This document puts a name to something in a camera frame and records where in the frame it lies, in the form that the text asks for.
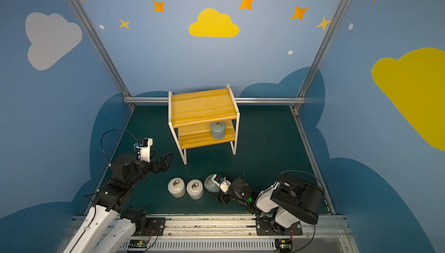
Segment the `white tea canister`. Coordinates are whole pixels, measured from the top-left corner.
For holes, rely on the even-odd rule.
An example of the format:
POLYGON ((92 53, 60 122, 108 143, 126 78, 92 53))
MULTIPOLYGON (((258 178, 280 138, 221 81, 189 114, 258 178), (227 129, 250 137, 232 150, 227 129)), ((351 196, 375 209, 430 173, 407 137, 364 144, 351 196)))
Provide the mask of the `white tea canister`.
POLYGON ((200 180, 194 179, 187 184, 187 193, 193 200, 199 200, 204 194, 204 185, 200 180))
POLYGON ((181 198, 186 193, 186 186, 182 178, 176 177, 169 181, 168 191, 174 198, 181 198))

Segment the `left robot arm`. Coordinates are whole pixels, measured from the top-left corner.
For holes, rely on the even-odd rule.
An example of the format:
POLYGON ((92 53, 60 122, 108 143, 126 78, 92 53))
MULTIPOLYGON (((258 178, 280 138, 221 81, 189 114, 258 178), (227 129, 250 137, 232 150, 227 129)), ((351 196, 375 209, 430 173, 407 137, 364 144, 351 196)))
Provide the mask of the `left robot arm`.
POLYGON ((134 188, 149 173, 159 174, 169 169, 173 153, 141 160, 133 154, 120 155, 111 163, 111 176, 92 199, 92 206, 80 229, 74 234, 65 253, 115 253, 138 231, 153 230, 146 211, 129 207, 134 188))

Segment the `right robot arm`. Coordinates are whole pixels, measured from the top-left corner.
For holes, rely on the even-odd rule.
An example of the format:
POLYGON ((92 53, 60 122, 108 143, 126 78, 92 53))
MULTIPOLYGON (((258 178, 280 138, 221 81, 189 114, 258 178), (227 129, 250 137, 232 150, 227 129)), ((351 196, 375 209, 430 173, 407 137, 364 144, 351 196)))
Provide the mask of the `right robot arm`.
POLYGON ((272 224, 285 229, 298 221, 316 225, 325 196, 318 182, 294 176, 291 170, 280 173, 274 184, 260 192, 253 190, 243 178, 231 180, 222 174, 210 175, 205 180, 205 188, 219 203, 233 200, 258 217, 275 210, 272 224))

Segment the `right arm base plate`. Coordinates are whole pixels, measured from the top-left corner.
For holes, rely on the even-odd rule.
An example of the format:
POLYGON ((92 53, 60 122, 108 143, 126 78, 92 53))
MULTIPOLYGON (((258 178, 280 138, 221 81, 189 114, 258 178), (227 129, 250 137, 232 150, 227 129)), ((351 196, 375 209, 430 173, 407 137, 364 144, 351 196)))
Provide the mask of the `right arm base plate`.
POLYGON ((256 232, 258 236, 302 236, 301 222, 297 221, 289 228, 280 226, 270 217, 257 217, 254 219, 256 223, 256 232))

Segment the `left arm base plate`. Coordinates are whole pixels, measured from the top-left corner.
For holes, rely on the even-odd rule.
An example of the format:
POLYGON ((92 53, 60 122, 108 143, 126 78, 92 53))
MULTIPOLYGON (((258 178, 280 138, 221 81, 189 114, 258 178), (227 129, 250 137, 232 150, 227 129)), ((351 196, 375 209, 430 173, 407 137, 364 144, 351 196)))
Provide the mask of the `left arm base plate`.
POLYGON ((136 231, 133 236, 162 236, 166 224, 165 217, 146 217, 146 219, 136 223, 136 231))

